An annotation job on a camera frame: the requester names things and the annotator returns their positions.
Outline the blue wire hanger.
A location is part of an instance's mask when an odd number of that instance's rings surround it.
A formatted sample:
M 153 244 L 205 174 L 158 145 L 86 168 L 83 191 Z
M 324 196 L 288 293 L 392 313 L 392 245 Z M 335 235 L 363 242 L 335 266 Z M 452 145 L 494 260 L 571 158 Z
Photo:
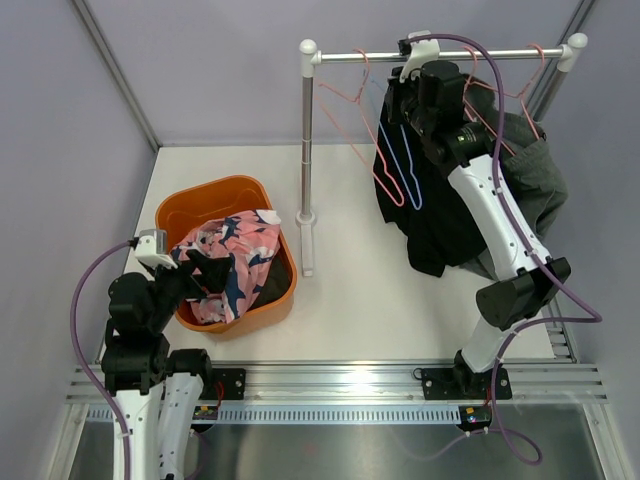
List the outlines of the blue wire hanger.
M 371 75 L 369 76 L 368 80 L 365 80 L 365 85 L 366 86 L 364 87 L 364 91 L 365 91 L 366 98 L 371 108 L 374 109 L 376 107 L 376 104 L 374 101 L 373 93 L 371 93 L 371 91 L 369 90 L 369 85 L 375 86 L 381 93 L 385 93 L 386 88 L 383 88 L 381 82 L 378 81 L 378 79 L 375 76 L 371 76 Z M 397 125 L 396 128 L 399 131 L 399 134 L 404 143 L 404 150 L 405 150 L 406 163 L 407 163 L 407 168 L 405 170 L 403 170 L 403 167 L 401 167 L 400 165 L 400 161 L 396 156 L 396 151 L 394 150 L 394 146 L 392 145 L 392 142 L 389 138 L 387 130 L 383 125 L 382 112 L 381 112 L 380 119 L 378 121 L 379 133 L 382 134 L 382 137 L 387 146 L 388 152 L 391 155 L 391 158 L 396 166 L 399 179 L 401 183 L 404 185 L 405 193 L 408 196 L 411 207 L 413 208 L 414 211 L 419 211 L 423 207 L 424 202 L 423 202 L 421 187 L 414 169 L 413 155 L 409 145 L 408 136 L 403 125 Z M 408 174 L 409 178 L 413 182 L 414 184 L 413 189 L 412 187 L 409 186 L 409 181 L 405 173 Z

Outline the black shorts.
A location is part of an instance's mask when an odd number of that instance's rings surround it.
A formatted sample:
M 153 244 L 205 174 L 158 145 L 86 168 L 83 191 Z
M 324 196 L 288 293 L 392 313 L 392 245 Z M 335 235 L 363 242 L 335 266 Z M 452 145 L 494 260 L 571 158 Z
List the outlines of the black shorts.
M 386 107 L 381 108 L 382 121 L 396 151 L 403 170 L 407 168 L 404 143 L 396 126 L 388 122 Z M 413 155 L 414 169 L 423 197 L 423 207 L 414 211 L 396 166 L 388 152 L 382 134 L 377 140 L 387 157 L 390 173 L 396 178 L 406 203 L 396 207 L 374 182 L 378 206 L 386 223 L 393 223 L 406 236 L 406 248 L 411 267 L 421 273 L 440 277 L 446 267 L 458 267 L 477 257 L 486 249 L 486 243 L 466 205 L 458 193 L 443 178 L 436 167 L 424 156 L 417 133 L 404 126 Z M 374 171 L 391 188 L 383 176 L 382 163 L 376 153 Z

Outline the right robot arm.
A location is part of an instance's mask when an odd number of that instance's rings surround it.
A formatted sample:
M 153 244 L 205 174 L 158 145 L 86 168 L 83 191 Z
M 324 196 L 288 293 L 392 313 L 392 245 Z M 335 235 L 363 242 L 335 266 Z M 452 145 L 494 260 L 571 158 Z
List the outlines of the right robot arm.
M 480 319 L 450 368 L 428 369 L 423 388 L 444 398 L 494 398 L 502 356 L 510 336 L 528 325 L 568 279 L 564 258 L 554 259 L 514 200 L 500 155 L 502 128 L 491 129 L 472 113 L 465 93 L 469 79 L 442 60 L 404 74 L 393 69 L 385 94 L 387 121 L 411 127 L 425 158 L 463 202 L 493 262 L 496 282 L 479 290 Z

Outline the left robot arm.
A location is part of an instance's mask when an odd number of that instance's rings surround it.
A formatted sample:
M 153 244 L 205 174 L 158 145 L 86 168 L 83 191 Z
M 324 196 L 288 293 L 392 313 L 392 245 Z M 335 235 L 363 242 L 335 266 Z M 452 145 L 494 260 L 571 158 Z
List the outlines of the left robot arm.
M 223 383 L 203 349 L 171 349 L 163 331 L 178 307 L 223 292 L 228 258 L 191 251 L 175 268 L 158 266 L 152 278 L 129 272 L 109 287 L 106 351 L 101 368 L 123 453 L 114 460 L 129 479 L 183 479 L 197 402 L 221 401 Z

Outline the pink shark print shorts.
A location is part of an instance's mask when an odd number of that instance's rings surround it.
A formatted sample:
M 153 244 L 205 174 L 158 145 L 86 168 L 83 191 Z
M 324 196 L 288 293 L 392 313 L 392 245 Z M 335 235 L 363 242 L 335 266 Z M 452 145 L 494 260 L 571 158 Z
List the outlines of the pink shark print shorts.
M 271 209 L 250 209 L 209 220 L 192 229 L 170 251 L 179 263 L 189 262 L 188 250 L 209 258 L 230 257 L 231 272 L 221 294 L 187 301 L 200 325 L 229 324 L 241 318 L 257 297 L 271 262 L 280 249 L 281 219 Z

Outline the olive green shorts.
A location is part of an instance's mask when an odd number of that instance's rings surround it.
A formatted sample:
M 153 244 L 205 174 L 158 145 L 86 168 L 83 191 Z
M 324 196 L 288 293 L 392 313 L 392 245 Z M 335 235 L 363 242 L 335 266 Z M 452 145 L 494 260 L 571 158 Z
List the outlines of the olive green shorts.
M 276 257 L 270 265 L 266 280 L 262 285 L 256 286 L 257 297 L 251 305 L 251 310 L 269 305 L 288 291 L 291 281 L 284 263 Z

